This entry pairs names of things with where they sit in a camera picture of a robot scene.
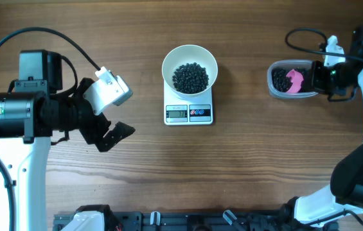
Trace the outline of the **pink plastic measuring scoop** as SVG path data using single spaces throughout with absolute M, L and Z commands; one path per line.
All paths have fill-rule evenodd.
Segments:
M 291 86 L 287 90 L 287 93 L 298 93 L 301 90 L 301 85 L 304 80 L 303 75 L 295 69 L 292 69 L 287 73 L 286 77 L 289 78 L 291 82 Z

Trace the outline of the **black beans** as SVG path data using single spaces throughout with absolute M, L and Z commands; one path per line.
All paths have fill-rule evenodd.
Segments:
M 204 91 L 209 84 L 206 68 L 198 63 L 187 63 L 176 68 L 172 75 L 172 85 L 177 92 L 197 94 Z

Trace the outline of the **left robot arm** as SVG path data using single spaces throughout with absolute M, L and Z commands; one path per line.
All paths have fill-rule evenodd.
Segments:
M 64 90 L 66 60 L 52 51 L 23 51 L 18 79 L 0 93 L 0 184 L 12 193 L 10 215 L 17 230 L 47 228 L 46 166 L 53 132 L 64 133 L 67 141 L 68 133 L 78 130 L 100 152 L 134 133 L 133 127 L 112 124 L 103 114 L 132 96 L 125 81 L 102 67 L 95 79 L 76 79 Z

